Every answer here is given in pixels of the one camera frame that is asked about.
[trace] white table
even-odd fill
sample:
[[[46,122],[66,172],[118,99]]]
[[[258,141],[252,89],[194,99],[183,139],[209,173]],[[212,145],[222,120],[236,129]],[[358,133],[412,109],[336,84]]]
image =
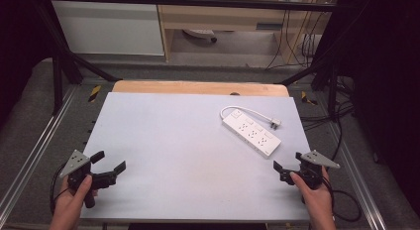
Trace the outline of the white table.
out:
[[[229,105],[282,121],[282,143],[268,160],[222,125]],[[268,124],[259,120],[268,129]],[[298,170],[309,152],[292,98],[109,93],[84,154],[105,151],[94,173],[126,161],[117,184],[102,189],[82,218],[123,222],[308,221],[295,186],[279,181],[273,160]]]

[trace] human hand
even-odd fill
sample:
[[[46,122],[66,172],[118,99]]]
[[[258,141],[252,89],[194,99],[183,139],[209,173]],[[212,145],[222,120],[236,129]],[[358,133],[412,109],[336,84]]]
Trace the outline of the human hand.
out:
[[[64,193],[62,193],[56,201],[50,230],[76,229],[80,218],[81,207],[83,206],[84,196],[89,191],[91,185],[92,175],[87,175],[77,192],[73,194],[71,190],[68,189],[67,176],[63,179],[60,192],[64,191]]]
[[[327,186],[323,183],[319,188],[311,189],[297,173],[291,172],[290,176],[305,199],[312,227],[325,230],[336,229],[331,194]],[[322,167],[322,176],[329,181],[324,167]]]

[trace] black pole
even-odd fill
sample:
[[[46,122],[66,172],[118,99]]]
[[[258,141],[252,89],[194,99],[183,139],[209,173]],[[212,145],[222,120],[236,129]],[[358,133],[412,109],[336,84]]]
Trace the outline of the black pole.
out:
[[[203,7],[226,7],[246,9],[317,11],[317,12],[348,12],[357,9],[349,5],[313,4],[297,2],[263,1],[263,0],[56,0],[95,3],[119,4],[153,4],[153,5],[182,5]]]
[[[78,55],[74,54],[71,51],[67,52],[74,61],[76,61],[78,64],[83,65],[84,67],[86,67],[87,69],[89,69],[90,71],[92,71],[93,73],[101,76],[102,78],[106,79],[107,81],[118,81],[118,80],[122,80],[122,78],[117,78],[105,71],[103,71],[102,69],[96,67],[95,65],[91,64],[90,62],[88,62],[87,60],[79,57]]]
[[[62,76],[59,56],[52,57],[52,71],[53,71],[53,112],[55,115],[62,105]]]
[[[330,89],[328,94],[328,113],[331,119],[335,122],[336,116],[336,98],[337,98],[337,76],[338,76],[338,64],[333,64],[332,72],[330,74]]]

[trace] power strip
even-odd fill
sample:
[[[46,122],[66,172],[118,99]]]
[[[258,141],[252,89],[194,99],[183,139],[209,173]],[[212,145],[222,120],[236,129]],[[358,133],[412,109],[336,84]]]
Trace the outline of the power strip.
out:
[[[281,143],[274,134],[239,109],[224,118],[223,124],[266,159]]]

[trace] metal bar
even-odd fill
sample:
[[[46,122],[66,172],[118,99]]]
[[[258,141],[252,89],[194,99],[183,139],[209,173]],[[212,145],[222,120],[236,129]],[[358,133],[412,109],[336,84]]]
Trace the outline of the metal bar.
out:
[[[59,56],[52,57],[53,72],[53,112],[55,115],[62,105],[62,77]]]
[[[108,74],[107,72],[103,71],[102,69],[96,67],[95,65],[89,63],[88,61],[84,60],[83,58],[79,57],[78,55],[68,51],[68,54],[73,58],[74,61],[76,61],[77,63],[83,65],[84,67],[86,67],[87,69],[89,69],[90,71],[92,71],[93,73],[101,76],[102,78],[108,80],[108,81],[118,81],[118,80],[122,80],[122,78],[117,78],[114,77],[111,74]]]
[[[288,77],[287,79],[280,81],[280,82],[276,82],[275,84],[282,84],[284,86],[288,86],[294,82],[296,82],[297,80],[305,77],[306,75],[310,74],[310,73],[314,73],[314,72],[318,72],[318,70],[320,68],[322,68],[324,66],[324,63],[314,63],[313,65],[311,65],[310,67],[305,68],[304,70]]]
[[[49,33],[47,42],[50,43],[49,46],[52,49],[54,55],[59,56],[60,67],[66,74],[68,81],[70,83],[80,83],[83,79],[83,76],[81,75],[80,70],[74,64],[74,62],[68,58],[65,50],[67,47],[66,42],[61,37],[61,34],[57,31],[55,24],[45,6],[45,3],[38,3],[37,0],[32,0],[32,5]]]
[[[328,115],[336,122],[336,98],[337,98],[337,64],[333,64],[333,70],[330,73],[330,88],[328,89]]]
[[[324,95],[320,95],[318,92],[315,92],[317,96],[317,100],[321,105],[321,108],[324,114],[328,115],[327,111],[327,101],[325,100]],[[340,131],[337,123],[329,122],[330,129],[333,132],[334,138],[336,142],[339,142]],[[371,229],[374,230],[385,230],[386,225],[382,219],[382,216],[377,209],[376,203],[373,200],[373,197],[368,190],[368,186],[365,183],[365,180],[359,171],[358,166],[356,165],[352,154],[347,146],[346,141],[343,139],[341,148],[341,157],[343,159],[343,166],[346,169],[349,179],[352,182],[353,188],[355,189],[355,193],[358,196],[359,202],[362,206],[362,209],[365,212],[365,216],[367,218],[367,222],[370,225]]]
[[[13,207],[18,201],[32,173],[34,172],[35,167],[43,156],[43,153],[49,145],[56,128],[60,124],[63,116],[65,115],[65,112],[70,106],[71,100],[77,88],[77,85],[73,85],[67,90],[62,108],[55,116],[51,117],[45,130],[41,134],[31,153],[28,155],[25,163],[22,165],[21,170],[16,175],[6,194],[3,196],[3,199],[0,202],[0,229],[2,229],[3,225],[6,223],[9,214],[12,212]]]
[[[312,4],[297,2],[279,2],[262,0],[56,0],[75,2],[96,2],[96,3],[120,3],[120,4],[153,4],[153,5],[183,5],[183,6],[205,6],[205,7],[229,7],[248,9],[270,9],[270,10],[298,10],[318,12],[348,12],[357,9],[349,5],[336,4]]]

